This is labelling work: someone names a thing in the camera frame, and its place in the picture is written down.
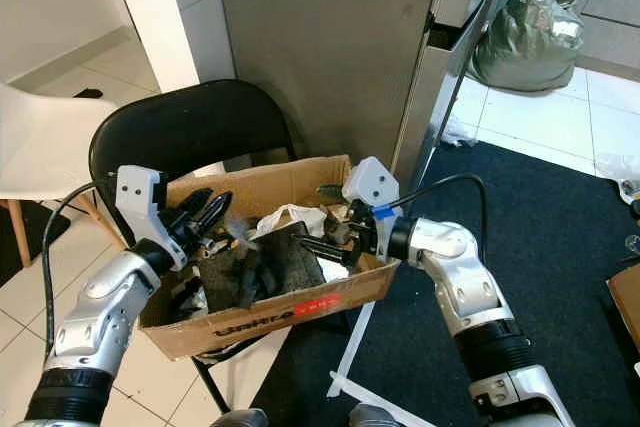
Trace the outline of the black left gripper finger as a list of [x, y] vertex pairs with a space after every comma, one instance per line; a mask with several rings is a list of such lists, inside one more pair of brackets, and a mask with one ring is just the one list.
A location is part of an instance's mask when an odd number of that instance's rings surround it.
[[177, 208], [177, 216], [172, 221], [173, 229], [209, 229], [212, 225], [210, 204], [214, 199], [211, 188], [192, 191]]
[[233, 202], [233, 191], [214, 194], [212, 191], [198, 191], [204, 195], [204, 202], [198, 209], [198, 239], [210, 238], [219, 223], [223, 221]]

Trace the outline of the brown cardboard rubbish box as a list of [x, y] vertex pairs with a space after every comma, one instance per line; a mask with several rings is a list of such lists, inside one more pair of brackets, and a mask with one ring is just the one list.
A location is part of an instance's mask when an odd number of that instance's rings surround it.
[[[238, 218], [265, 217], [285, 204], [320, 206], [317, 188], [344, 183], [351, 168], [347, 154], [339, 154], [252, 167], [232, 174], [184, 177], [168, 184], [166, 206], [177, 206], [179, 200], [200, 188], [211, 188], [216, 193], [232, 191], [230, 215]], [[365, 254], [347, 279], [274, 296], [253, 303], [248, 309], [230, 308], [183, 321], [172, 317], [179, 281], [168, 276], [148, 299], [137, 325], [166, 357], [193, 357], [279, 328], [379, 302], [387, 295], [398, 264], [383, 263], [375, 255]]]

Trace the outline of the dark grey cloth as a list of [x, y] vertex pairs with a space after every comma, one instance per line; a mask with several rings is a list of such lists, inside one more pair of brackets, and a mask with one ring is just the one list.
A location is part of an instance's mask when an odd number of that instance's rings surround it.
[[325, 284], [317, 257], [294, 236], [305, 234], [303, 223], [289, 223], [253, 241], [197, 263], [207, 312], [250, 308], [255, 302]]

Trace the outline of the white crumpled plastic bag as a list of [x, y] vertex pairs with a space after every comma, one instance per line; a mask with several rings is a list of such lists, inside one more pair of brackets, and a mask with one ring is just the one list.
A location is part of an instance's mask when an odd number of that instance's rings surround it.
[[[332, 212], [326, 207], [302, 207], [294, 206], [294, 204], [285, 204], [285, 206], [276, 208], [269, 216], [262, 217], [256, 223], [250, 239], [257, 240], [270, 234], [270, 232], [298, 222], [305, 226], [307, 234], [320, 238], [325, 234], [325, 222], [328, 220], [332, 220]], [[339, 261], [328, 261], [328, 259], [321, 258], [320, 254], [316, 254], [316, 258], [326, 282], [347, 279], [349, 276], [348, 268]]]

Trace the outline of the black folding chair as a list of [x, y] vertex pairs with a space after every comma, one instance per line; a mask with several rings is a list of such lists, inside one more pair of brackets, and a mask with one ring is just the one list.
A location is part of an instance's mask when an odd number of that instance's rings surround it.
[[264, 89], [236, 79], [152, 95], [101, 122], [88, 152], [90, 188], [108, 203], [125, 247], [84, 285], [67, 316], [47, 319], [44, 371], [15, 427], [100, 427], [134, 322], [164, 276], [189, 263], [166, 268], [163, 249], [134, 240], [115, 207], [118, 168], [159, 171], [164, 185], [159, 215], [177, 215], [178, 207], [165, 204], [169, 180], [224, 159], [275, 149], [297, 158], [282, 107]]

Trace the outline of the white tape strip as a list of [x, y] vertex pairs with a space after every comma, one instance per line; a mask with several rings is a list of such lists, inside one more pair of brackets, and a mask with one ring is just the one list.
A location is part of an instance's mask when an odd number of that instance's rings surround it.
[[332, 383], [330, 383], [329, 389], [326, 390], [326, 398], [337, 398], [340, 392], [347, 392], [349, 396], [361, 401], [361, 403], [376, 405], [376, 407], [387, 410], [397, 421], [401, 421], [407, 424], [407, 426], [413, 426], [419, 419], [413, 417], [413, 415], [406, 412], [406, 410], [397, 407], [396, 404], [390, 403], [387, 399], [379, 398], [374, 392], [358, 386], [355, 382], [349, 381], [346, 377], [349, 368], [351, 368], [353, 362], [355, 362], [355, 354], [362, 339], [364, 339], [364, 331], [362, 331], [360, 327], [355, 328], [351, 336], [349, 336], [347, 348], [344, 349], [344, 353], [342, 357], [340, 357], [338, 371], [330, 372]]

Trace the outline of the dark blue floor carpet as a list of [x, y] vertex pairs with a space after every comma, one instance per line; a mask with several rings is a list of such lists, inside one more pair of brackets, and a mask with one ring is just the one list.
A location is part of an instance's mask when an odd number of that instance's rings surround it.
[[[640, 427], [640, 353], [607, 286], [640, 225], [616, 184], [484, 142], [435, 149], [426, 183], [453, 174], [486, 185], [486, 267], [576, 427]], [[433, 282], [420, 270], [398, 268], [349, 378], [436, 427], [480, 422]]]

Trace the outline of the grey metal door panel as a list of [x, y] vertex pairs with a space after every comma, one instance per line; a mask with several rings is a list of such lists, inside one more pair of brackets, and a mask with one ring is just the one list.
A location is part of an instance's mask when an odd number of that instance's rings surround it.
[[221, 0], [239, 78], [310, 156], [374, 156], [420, 183], [497, 0]]

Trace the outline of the white plastic chair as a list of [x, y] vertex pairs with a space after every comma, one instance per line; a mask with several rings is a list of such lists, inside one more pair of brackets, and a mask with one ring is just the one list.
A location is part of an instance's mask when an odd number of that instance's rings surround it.
[[91, 180], [88, 152], [93, 133], [118, 106], [104, 99], [51, 97], [0, 85], [0, 202], [8, 208], [27, 267], [26, 227], [20, 200], [61, 197]]

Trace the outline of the green full garbage bag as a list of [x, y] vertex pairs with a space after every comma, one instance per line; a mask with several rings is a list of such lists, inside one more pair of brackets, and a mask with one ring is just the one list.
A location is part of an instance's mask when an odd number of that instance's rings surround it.
[[585, 42], [576, 1], [507, 0], [477, 42], [467, 75], [511, 92], [567, 87]]

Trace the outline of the clear crumpled plastic film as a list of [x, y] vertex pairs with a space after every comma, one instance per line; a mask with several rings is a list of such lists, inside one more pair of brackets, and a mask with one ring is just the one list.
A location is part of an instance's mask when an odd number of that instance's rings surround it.
[[625, 204], [640, 200], [640, 154], [598, 153], [596, 172], [614, 181]]

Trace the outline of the plain brown cardboard carton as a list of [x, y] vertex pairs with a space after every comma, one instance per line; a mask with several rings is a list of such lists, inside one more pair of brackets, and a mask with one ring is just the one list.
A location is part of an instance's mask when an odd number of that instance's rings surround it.
[[640, 262], [605, 281], [631, 344], [640, 351]]

